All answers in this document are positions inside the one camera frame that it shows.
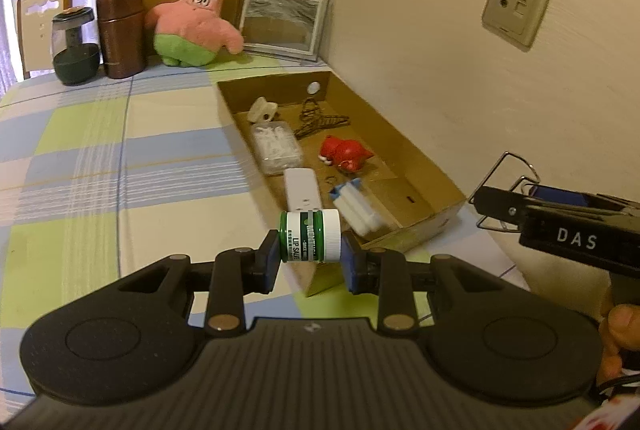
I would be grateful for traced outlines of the person right hand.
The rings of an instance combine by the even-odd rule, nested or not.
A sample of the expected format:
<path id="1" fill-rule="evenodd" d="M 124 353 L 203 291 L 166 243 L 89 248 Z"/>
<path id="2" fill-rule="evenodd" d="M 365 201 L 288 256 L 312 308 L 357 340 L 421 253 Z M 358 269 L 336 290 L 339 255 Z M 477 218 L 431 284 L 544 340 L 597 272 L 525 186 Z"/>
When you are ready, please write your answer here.
<path id="1" fill-rule="evenodd" d="M 640 346 L 639 307 L 615 306 L 611 289 L 605 291 L 601 305 L 602 320 L 599 334 L 603 344 L 597 383 L 616 379 L 623 375 L 623 359 L 620 352 L 638 351 Z"/>

